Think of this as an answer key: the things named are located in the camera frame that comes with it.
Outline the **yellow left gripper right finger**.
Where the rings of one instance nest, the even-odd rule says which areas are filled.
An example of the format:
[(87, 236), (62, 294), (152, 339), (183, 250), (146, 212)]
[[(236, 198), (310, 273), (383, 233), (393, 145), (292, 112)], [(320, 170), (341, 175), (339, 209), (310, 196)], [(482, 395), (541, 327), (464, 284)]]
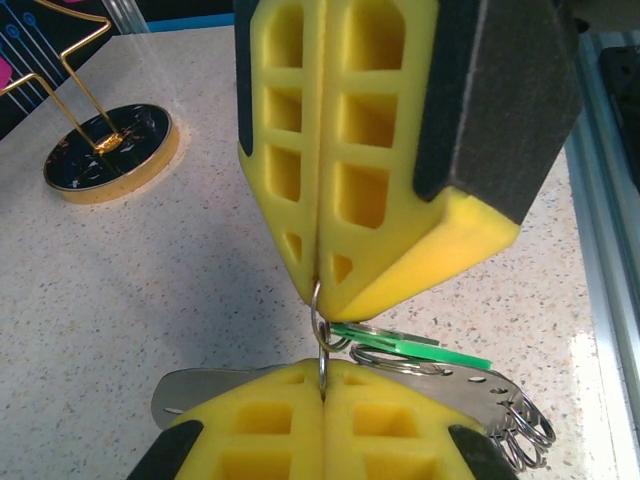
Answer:
[(343, 360), (324, 400), (327, 479), (513, 479), (473, 418)]

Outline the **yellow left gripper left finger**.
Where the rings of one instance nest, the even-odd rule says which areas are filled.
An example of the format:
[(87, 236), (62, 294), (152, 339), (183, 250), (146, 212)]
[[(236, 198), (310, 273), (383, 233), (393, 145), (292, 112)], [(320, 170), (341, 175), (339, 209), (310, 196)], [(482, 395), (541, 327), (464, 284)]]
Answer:
[(152, 411), (163, 430), (144, 455), (147, 479), (320, 479), (323, 403), (317, 363), (165, 375)]

